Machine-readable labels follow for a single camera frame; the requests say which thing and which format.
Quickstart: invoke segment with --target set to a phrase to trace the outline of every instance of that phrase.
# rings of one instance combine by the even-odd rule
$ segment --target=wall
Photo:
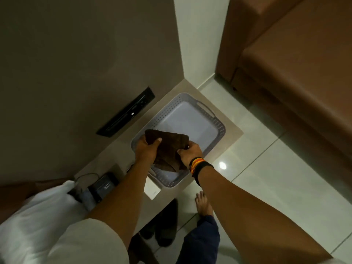
[[[173,0],[2,0],[0,30],[0,184],[75,174],[183,79]]]
[[[200,86],[215,72],[230,0],[175,0],[185,78]]]

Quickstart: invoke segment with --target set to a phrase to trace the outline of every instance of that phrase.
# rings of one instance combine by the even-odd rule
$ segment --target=hand
[[[158,138],[153,144],[149,145],[145,140],[145,135],[142,135],[139,138],[135,149],[135,162],[144,162],[151,166],[156,158],[156,151],[161,143],[161,140],[161,138]]]
[[[203,157],[203,152],[200,150],[200,147],[195,142],[189,141],[189,148],[179,149],[177,153],[180,155],[183,164],[188,167],[191,160],[196,157]]]

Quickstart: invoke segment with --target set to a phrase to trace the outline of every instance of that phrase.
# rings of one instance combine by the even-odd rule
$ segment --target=white pillow
[[[68,226],[87,214],[84,206],[67,193],[67,181],[27,199],[0,225],[0,254],[5,264],[46,263],[50,249]]]

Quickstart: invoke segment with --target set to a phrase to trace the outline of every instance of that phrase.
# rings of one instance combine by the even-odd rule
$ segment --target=black wristband
[[[192,177],[195,179],[196,183],[200,186],[199,181],[198,181],[198,175],[200,173],[200,171],[202,170],[202,168],[206,167],[206,166],[211,166],[212,168],[214,168],[214,166],[206,161],[202,161],[201,163],[199,163],[196,168],[194,169],[194,173],[192,174]]]
[[[191,162],[189,163],[189,166],[188,166],[188,169],[191,170],[191,167],[192,167],[192,164],[193,164],[193,161],[196,160],[197,158],[202,158],[202,157],[195,157],[191,160]]]

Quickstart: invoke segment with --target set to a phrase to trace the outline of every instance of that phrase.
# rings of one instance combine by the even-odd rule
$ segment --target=forearm
[[[221,225],[247,263],[319,263],[332,258],[297,224],[212,167],[198,180]]]
[[[147,162],[135,163],[124,180],[87,216],[108,224],[119,235],[126,248],[137,224],[149,168],[150,164]]]

